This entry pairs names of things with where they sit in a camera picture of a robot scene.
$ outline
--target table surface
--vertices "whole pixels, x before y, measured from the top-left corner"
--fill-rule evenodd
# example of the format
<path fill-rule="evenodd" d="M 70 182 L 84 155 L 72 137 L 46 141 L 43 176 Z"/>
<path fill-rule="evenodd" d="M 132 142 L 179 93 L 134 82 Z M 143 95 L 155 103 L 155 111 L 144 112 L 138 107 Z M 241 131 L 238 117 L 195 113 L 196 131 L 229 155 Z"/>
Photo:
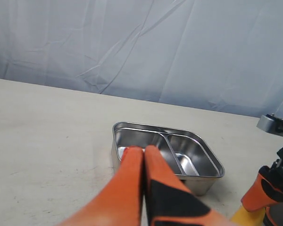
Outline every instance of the table surface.
<path fill-rule="evenodd" d="M 283 146 L 258 118 L 0 80 L 0 225 L 53 225 L 91 200 L 113 176 L 119 121 L 200 135 L 225 167 L 200 199 L 228 218 Z"/>

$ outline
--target divided metal container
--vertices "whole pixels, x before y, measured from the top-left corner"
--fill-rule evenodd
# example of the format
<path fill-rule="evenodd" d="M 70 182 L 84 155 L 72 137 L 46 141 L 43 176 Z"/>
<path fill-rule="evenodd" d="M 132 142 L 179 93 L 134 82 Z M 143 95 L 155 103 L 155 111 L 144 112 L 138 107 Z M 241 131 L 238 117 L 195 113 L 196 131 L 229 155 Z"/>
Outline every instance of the divided metal container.
<path fill-rule="evenodd" d="M 112 162 L 116 172 L 124 149 L 155 145 L 173 172 L 196 195 L 204 195 L 225 170 L 198 135 L 179 129 L 130 122 L 113 126 Z"/>

